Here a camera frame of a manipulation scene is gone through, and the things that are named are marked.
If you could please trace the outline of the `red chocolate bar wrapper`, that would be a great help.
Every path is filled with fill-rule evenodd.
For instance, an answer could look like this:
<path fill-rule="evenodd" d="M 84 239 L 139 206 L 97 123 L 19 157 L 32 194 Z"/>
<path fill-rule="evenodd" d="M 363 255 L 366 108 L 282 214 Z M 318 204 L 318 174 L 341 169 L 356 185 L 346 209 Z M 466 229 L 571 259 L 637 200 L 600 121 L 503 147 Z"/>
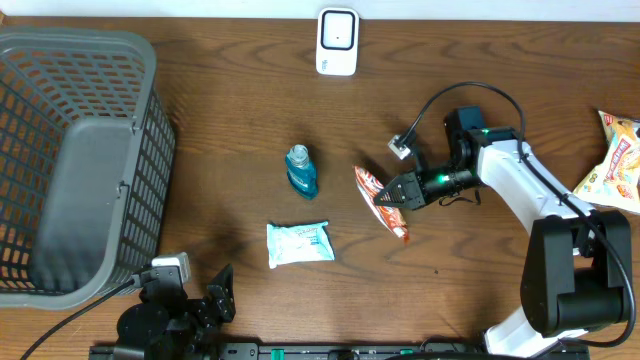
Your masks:
<path fill-rule="evenodd" d="M 378 206 L 374 204 L 374 198 L 383 189 L 382 183 L 368 170 L 353 166 L 356 186 L 364 201 L 369 206 L 374 216 L 384 227 L 401 239 L 405 245 L 409 243 L 410 235 L 407 224 L 398 208 Z"/>

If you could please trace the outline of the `white tissue pack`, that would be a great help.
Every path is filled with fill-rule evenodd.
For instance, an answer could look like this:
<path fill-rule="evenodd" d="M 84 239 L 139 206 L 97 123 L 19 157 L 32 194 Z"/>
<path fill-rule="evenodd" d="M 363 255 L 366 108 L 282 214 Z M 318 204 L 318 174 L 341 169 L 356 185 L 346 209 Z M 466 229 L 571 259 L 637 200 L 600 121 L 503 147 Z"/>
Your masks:
<path fill-rule="evenodd" d="M 334 261 L 328 221 L 295 226 L 266 226 L 270 269 L 299 262 Z"/>

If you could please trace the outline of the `blue mouthwash bottle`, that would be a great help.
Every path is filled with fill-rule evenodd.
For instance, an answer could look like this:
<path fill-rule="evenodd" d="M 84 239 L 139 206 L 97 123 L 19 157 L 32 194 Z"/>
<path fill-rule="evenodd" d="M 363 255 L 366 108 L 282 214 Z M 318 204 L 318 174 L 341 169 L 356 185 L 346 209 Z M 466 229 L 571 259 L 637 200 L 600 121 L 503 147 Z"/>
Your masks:
<path fill-rule="evenodd" d="M 292 188 L 303 198 L 314 199 L 318 195 L 317 169 L 307 147 L 294 145 L 285 157 L 285 164 Z"/>

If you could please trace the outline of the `yellow snack bag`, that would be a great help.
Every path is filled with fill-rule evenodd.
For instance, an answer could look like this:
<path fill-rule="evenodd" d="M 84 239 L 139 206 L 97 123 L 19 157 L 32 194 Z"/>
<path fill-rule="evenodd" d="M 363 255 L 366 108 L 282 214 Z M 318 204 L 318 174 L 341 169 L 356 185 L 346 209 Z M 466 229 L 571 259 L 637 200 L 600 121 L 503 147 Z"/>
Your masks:
<path fill-rule="evenodd" d="M 573 190 L 579 199 L 639 213 L 639 120 L 599 110 L 608 150 Z"/>

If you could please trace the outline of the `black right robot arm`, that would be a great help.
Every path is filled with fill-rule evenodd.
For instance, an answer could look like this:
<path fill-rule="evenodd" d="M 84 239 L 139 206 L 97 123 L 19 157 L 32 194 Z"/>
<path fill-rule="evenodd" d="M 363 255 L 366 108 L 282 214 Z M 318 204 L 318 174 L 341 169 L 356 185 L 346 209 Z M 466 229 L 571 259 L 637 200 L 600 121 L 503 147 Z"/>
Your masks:
<path fill-rule="evenodd" d="M 479 108 L 449 113 L 449 161 L 419 163 L 380 190 L 378 206 L 416 210 L 485 185 L 508 205 L 529 235 L 521 306 L 484 334 L 491 355 L 530 358 L 586 345 L 584 335 L 636 319 L 631 227 L 618 211 L 599 212 L 575 197 L 511 127 L 489 128 Z"/>

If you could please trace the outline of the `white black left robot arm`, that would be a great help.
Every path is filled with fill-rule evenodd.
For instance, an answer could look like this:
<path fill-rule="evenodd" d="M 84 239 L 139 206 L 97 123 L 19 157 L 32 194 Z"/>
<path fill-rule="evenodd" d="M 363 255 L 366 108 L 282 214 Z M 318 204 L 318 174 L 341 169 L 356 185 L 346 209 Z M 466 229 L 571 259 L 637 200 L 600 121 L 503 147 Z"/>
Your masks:
<path fill-rule="evenodd" d="M 140 303 L 117 323 L 113 359 L 204 359 L 214 335 L 233 321 L 236 307 L 233 267 L 226 265 L 206 286 L 202 298 L 189 298 L 182 269 L 154 266 L 134 276 Z"/>

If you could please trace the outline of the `white barcode scanner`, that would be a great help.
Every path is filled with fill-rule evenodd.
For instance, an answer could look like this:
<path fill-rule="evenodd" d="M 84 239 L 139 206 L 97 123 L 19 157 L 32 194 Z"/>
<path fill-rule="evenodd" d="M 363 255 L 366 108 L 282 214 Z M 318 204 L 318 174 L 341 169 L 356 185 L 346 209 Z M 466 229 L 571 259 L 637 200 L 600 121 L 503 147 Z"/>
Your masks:
<path fill-rule="evenodd" d="M 359 25 L 359 14 L 353 9 L 327 7 L 320 11 L 316 39 L 316 71 L 320 75 L 355 74 Z"/>

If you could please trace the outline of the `grey plastic basket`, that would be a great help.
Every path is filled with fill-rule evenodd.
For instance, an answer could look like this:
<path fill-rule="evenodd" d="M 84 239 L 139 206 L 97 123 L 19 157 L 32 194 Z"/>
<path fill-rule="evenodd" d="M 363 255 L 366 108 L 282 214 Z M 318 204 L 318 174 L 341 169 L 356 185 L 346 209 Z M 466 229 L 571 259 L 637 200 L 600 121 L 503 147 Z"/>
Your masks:
<path fill-rule="evenodd" d="M 133 33 L 3 29 L 3 307 L 72 308 L 154 258 L 176 147 L 156 70 Z"/>

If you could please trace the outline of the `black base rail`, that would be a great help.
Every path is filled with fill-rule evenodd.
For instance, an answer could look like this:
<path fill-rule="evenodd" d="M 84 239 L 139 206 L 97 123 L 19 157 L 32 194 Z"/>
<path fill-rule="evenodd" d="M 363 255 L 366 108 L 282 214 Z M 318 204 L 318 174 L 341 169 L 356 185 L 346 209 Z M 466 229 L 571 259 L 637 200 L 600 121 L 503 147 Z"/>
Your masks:
<path fill-rule="evenodd" d="M 125 346 L 92 346 L 90 360 L 116 359 L 215 359 L 215 360 L 328 360 L 359 359 L 378 360 L 404 355 L 472 355 L 479 359 L 487 352 L 479 345 L 451 342 L 430 342 L 426 345 L 259 345 L 256 343 L 221 343 L 208 352 L 183 352 L 174 355 L 169 351 L 127 348 Z"/>

